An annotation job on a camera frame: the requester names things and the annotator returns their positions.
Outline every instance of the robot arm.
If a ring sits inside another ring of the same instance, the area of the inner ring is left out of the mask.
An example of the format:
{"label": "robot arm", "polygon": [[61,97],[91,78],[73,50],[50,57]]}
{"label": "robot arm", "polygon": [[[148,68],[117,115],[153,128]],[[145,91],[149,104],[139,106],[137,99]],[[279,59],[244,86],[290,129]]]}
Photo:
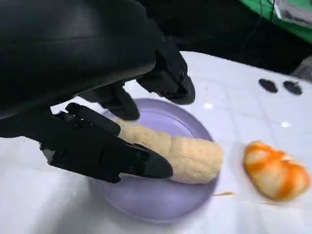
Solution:
{"label": "robot arm", "polygon": [[36,140],[50,165],[113,183],[122,172],[170,177],[167,160],[118,138],[102,115],[75,103],[50,110],[79,95],[135,120],[123,89],[133,79],[177,104],[194,101],[184,59],[145,9],[132,0],[0,4],[0,137]]}

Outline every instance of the dark background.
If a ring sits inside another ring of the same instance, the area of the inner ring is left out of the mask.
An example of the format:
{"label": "dark background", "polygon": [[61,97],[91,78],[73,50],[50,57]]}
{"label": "dark background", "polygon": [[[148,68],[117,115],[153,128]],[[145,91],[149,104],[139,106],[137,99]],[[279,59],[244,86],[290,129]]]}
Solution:
{"label": "dark background", "polygon": [[312,45],[261,19],[238,0],[139,0],[179,50],[197,51],[289,74]]}

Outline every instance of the orange-and-white pastry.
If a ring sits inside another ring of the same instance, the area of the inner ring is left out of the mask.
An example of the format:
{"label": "orange-and-white pastry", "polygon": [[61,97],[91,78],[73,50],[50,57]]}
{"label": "orange-and-white pastry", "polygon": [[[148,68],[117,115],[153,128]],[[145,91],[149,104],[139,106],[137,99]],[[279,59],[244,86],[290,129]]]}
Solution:
{"label": "orange-and-white pastry", "polygon": [[298,161],[262,141],[246,147],[244,166],[257,189],[276,201],[294,199],[310,186],[308,172]]}

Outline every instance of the bread roll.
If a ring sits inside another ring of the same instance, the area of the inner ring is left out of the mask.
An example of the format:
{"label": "bread roll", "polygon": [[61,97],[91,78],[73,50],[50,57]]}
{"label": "bread roll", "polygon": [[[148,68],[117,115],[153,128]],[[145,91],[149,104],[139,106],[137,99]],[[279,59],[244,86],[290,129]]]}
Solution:
{"label": "bread roll", "polygon": [[198,184],[207,183],[220,171],[222,149],[213,142],[181,136],[171,137],[141,125],[114,120],[121,126],[119,137],[129,143],[137,143],[165,157],[173,167],[171,180]]}
{"label": "bread roll", "polygon": [[246,147],[244,166],[258,190],[276,201],[294,199],[310,186],[309,175],[299,162],[261,141]]}

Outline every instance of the black cable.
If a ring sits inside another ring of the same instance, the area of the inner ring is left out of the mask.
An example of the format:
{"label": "black cable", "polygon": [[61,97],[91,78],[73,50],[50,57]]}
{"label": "black cable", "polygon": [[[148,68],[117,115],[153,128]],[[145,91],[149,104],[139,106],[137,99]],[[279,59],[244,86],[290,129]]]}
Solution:
{"label": "black cable", "polygon": [[255,33],[255,31],[257,30],[257,27],[259,26],[260,22],[261,22],[261,19],[262,19],[262,0],[259,0],[259,3],[260,3],[260,16],[257,20],[257,23],[255,24],[255,27],[254,29],[248,34],[248,36],[246,37],[244,43],[242,44],[242,46],[240,47],[239,49],[239,52],[238,52],[238,61],[240,62],[241,61],[241,55],[242,55],[242,52],[243,52],[243,49],[244,47],[246,46],[248,40],[252,37],[252,35]]}
{"label": "black cable", "polygon": [[275,0],[273,0],[273,3],[272,3],[270,22],[272,22],[272,19],[273,19],[274,6],[275,6]]}

